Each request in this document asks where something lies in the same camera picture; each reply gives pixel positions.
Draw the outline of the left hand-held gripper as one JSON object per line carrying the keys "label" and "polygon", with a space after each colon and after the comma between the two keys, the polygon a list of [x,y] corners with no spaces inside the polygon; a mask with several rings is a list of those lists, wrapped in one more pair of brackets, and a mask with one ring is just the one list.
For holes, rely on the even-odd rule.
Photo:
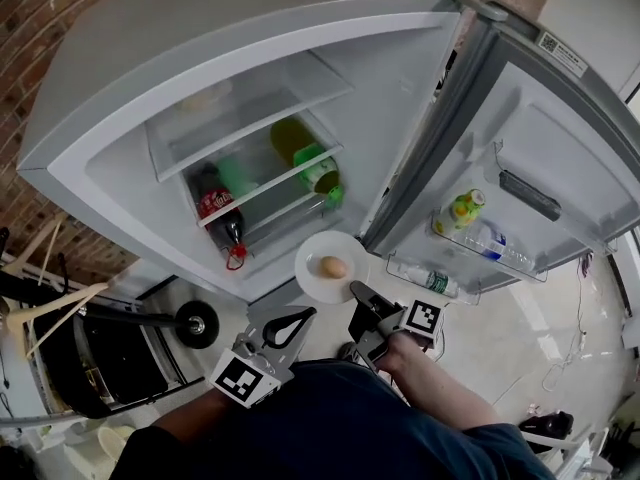
{"label": "left hand-held gripper", "polygon": [[226,348],[209,384],[245,408],[251,408],[293,379],[317,310],[282,306],[251,313],[245,331]]}

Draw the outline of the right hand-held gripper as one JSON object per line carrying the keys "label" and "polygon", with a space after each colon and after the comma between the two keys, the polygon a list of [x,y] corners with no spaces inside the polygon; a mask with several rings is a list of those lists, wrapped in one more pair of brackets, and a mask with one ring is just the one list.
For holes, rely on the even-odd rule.
{"label": "right hand-held gripper", "polygon": [[391,303],[361,281],[352,281],[349,289],[357,305],[348,331],[368,367],[376,368],[394,334],[407,333],[424,351],[436,347],[443,330],[443,308],[420,300],[409,306]]}

